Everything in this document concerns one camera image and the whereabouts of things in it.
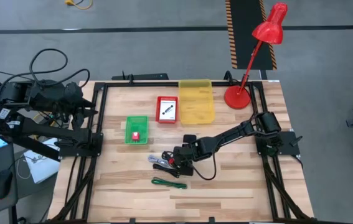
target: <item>red object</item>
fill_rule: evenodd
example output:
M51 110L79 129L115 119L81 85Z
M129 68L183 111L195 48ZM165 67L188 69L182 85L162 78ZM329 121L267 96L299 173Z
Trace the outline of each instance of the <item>red object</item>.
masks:
M135 132L132 132L132 141L139 141L139 132L135 131Z
M252 36L258 39L258 43L251 54L247 71L241 80L241 86L231 86L225 92L225 102L229 105L229 107L234 109L242 109L251 101L250 95L244 87L248 80L248 74L250 73L252 63L263 42L269 44L280 44L283 41L283 28L281 27L281 23L283 22L287 10L287 4L282 2L276 3L271 8L268 19L257 26L257 28L255 28L252 32Z
M281 44L283 41L283 28L281 23L287 14L288 6L285 3L276 3L270 11L265 22L262 22L252 32L252 36L269 44Z
M160 107L161 107L161 101L162 100L171 100L175 101L175 120L160 120L159 119L159 113L160 113ZM157 97L157 112L156 112L156 121L161 124L174 124L176 123L177 120L177 96L159 96Z

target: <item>computer mouse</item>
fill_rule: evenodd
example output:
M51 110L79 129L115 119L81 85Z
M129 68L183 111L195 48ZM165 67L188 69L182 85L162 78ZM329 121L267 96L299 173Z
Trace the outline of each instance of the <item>computer mouse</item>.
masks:
M11 187L13 173L9 170L0 171L0 199L4 199Z

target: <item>lamp shade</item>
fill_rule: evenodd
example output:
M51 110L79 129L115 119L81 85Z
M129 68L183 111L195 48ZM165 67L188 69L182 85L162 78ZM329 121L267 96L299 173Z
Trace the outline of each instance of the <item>lamp shade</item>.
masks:
M265 22L262 22L252 32L256 39L269 44L281 44L283 41L283 28L281 23L287 14L287 4L278 2L270 11L270 15Z

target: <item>red desk lamp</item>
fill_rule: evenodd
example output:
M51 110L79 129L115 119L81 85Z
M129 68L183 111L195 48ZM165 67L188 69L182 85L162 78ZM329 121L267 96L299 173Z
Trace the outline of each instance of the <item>red desk lamp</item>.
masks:
M225 102L229 107L233 109L242 109L250 103L250 95L244 86L248 80L248 73L251 70L253 60L255 56L257 56L259 48L263 42L268 44L281 44L283 41L283 28L281 27L281 23L283 22L287 10L287 4L282 2L276 3L271 8L269 18L265 22L259 24L259 26L257 26L257 28L255 28L252 32L252 36L258 39L258 43L251 54L247 72L241 80L241 86L231 86L225 92Z

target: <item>lamp base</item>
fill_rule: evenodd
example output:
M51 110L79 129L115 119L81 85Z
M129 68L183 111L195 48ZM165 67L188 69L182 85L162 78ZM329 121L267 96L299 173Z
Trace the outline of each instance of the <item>lamp base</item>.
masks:
M238 94L239 91L240 86L235 85L227 88L225 92L225 102L233 109L243 109L251 102L250 94L245 88L241 94Z

